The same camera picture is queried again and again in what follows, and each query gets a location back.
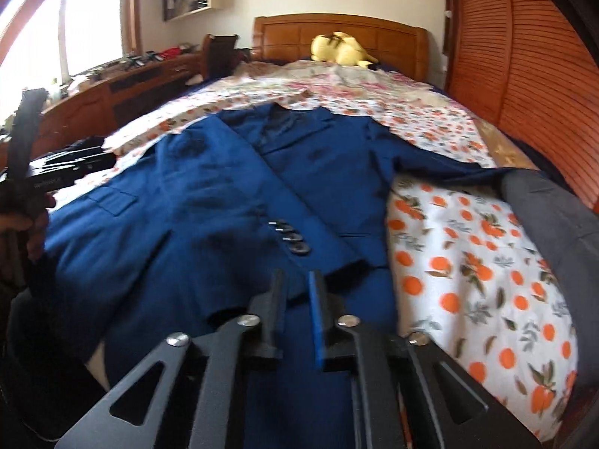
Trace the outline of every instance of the stuffed animal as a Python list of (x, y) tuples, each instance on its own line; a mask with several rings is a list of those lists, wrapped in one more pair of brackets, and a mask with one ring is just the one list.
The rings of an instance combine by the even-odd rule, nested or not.
[(336, 62), (339, 65), (359, 65), (368, 67), (377, 59), (368, 55), (358, 41), (343, 32), (318, 35), (312, 41), (312, 60), (316, 62)]

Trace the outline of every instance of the metal screw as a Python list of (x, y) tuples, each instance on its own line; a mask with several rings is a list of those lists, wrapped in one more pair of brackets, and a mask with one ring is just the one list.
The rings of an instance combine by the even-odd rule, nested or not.
[(260, 324), (260, 318), (254, 314), (244, 314), (237, 318), (237, 323), (246, 327), (257, 326)]
[(189, 342), (189, 336), (184, 332), (175, 332), (167, 337), (167, 343), (171, 346), (181, 347)]
[(343, 327), (356, 327), (360, 323), (360, 318), (357, 315), (343, 315), (337, 323)]
[(413, 332), (410, 334), (408, 341), (410, 344), (415, 344), (416, 346), (424, 346), (425, 344), (428, 344), (430, 339), (424, 332)]

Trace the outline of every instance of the hand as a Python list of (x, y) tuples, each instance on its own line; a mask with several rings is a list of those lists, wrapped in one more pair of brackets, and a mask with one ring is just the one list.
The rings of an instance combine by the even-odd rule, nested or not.
[[(55, 199), (47, 195), (46, 207), (54, 208), (56, 206)], [(48, 211), (40, 214), (35, 221), (22, 214), (0, 214), (0, 233), (5, 233), (9, 230), (28, 231), (29, 241), (27, 242), (28, 257), (32, 262), (36, 262), (44, 254), (44, 244), (46, 242), (46, 229), (50, 223)], [(13, 279), (13, 268), (8, 254), (8, 245), (4, 237), (0, 238), (0, 274), (6, 281)]]

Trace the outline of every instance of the louvered wardrobe door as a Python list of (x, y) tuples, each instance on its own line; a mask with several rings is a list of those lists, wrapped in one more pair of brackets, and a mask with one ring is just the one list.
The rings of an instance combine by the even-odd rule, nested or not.
[(511, 1), (457, 0), (458, 32), (449, 94), (496, 122), (510, 63)]
[(512, 0), (499, 129), (534, 146), (588, 207), (599, 197), (599, 70), (551, 0)]

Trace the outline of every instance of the red object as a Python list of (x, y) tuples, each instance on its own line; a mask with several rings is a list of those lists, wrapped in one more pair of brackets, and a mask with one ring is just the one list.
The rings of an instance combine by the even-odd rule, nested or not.
[(182, 50), (179, 47), (171, 47), (160, 53), (165, 59), (173, 59), (178, 55), (181, 55)]

